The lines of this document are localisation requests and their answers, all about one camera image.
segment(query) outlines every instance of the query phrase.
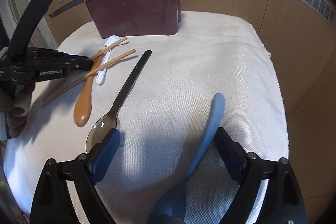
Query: brown wooden spoon handle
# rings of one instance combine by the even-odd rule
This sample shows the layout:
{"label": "brown wooden spoon handle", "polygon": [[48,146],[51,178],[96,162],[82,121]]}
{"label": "brown wooden spoon handle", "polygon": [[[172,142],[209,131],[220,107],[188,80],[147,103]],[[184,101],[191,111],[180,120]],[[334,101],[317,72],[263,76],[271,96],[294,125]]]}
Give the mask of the brown wooden spoon handle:
{"label": "brown wooden spoon handle", "polygon": [[[91,70],[99,67],[102,58],[103,55],[94,60]],[[75,110],[73,111],[73,120],[78,127],[85,126],[91,115],[91,93],[94,77],[95,75],[92,75],[87,78],[83,90],[77,99]]]}

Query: white plastic spoon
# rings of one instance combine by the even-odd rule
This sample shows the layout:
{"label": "white plastic spoon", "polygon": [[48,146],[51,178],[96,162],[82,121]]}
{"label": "white plastic spoon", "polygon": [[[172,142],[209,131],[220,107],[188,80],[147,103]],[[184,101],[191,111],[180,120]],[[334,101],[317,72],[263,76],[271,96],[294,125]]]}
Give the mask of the white plastic spoon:
{"label": "white plastic spoon", "polygon": [[[105,46],[105,47],[108,47],[108,46],[110,46],[112,43],[118,41],[119,39],[120,39],[119,36],[117,36],[117,35],[112,35],[112,36],[110,36],[110,37],[105,41],[104,46]],[[102,62],[102,65],[105,64],[105,63],[107,63],[107,62],[109,62],[110,57],[111,57],[111,50],[109,50],[109,51],[105,54],[105,57],[104,57],[103,62]],[[107,68],[104,68],[104,69],[102,69],[102,70],[100,70],[100,71],[98,72],[98,75],[97,75],[97,78],[96,78],[96,82],[97,82],[98,85],[100,85],[100,84],[103,82],[103,80],[104,80],[104,78],[105,78],[105,75],[106,75],[106,70],[107,70]]]}

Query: gloved hand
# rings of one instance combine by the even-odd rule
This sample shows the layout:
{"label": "gloved hand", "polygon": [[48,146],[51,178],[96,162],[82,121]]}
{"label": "gloved hand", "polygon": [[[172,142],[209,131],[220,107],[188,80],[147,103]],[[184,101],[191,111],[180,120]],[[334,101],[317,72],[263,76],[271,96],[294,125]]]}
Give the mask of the gloved hand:
{"label": "gloved hand", "polygon": [[12,96],[0,87],[0,112],[6,115],[8,134],[12,138],[17,138],[26,126],[27,114],[34,89],[35,83],[26,85],[13,99]]}

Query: white tablecloth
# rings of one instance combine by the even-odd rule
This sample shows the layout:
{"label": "white tablecloth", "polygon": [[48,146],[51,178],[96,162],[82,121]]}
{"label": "white tablecloth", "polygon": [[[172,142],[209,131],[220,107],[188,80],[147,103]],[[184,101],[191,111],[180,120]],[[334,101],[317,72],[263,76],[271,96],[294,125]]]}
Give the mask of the white tablecloth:
{"label": "white tablecloth", "polygon": [[[59,50],[92,56],[103,43],[90,22],[65,39]],[[41,97],[50,83],[37,84],[27,127],[18,139],[8,141],[4,162],[11,190],[25,212],[30,212],[45,161],[72,160],[85,152],[91,127],[108,112],[145,50],[153,54],[119,112],[121,146],[96,185],[118,224],[145,223],[155,201],[179,181],[198,147],[216,92],[226,98],[221,126],[234,141],[263,159],[288,157],[278,80],[250,24],[227,15],[183,12],[176,35],[129,37],[129,43],[113,49],[111,58],[133,48],[136,58],[109,68],[102,86],[94,82],[92,114],[83,128],[73,122],[83,84],[43,109]],[[255,222],[266,185],[261,185],[247,223]],[[79,220],[87,223],[73,183],[69,189]],[[219,223],[237,190],[212,145],[188,184],[185,222]]]}

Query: black spoon handle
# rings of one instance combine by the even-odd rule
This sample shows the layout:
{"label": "black spoon handle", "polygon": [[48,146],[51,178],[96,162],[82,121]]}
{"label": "black spoon handle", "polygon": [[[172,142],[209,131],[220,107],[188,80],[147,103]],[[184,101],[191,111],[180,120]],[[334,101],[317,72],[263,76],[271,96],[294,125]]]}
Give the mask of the black spoon handle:
{"label": "black spoon handle", "polygon": [[143,67],[145,66],[147,60],[151,56],[152,51],[148,50],[145,51],[138,63],[135,65],[134,69],[132,70],[131,74],[127,78],[125,84],[121,88],[119,94],[117,95],[116,99],[113,102],[112,108],[110,109],[109,113],[117,114],[122,104],[125,102],[129,92],[131,91],[132,87],[134,86],[137,78],[139,77]]}

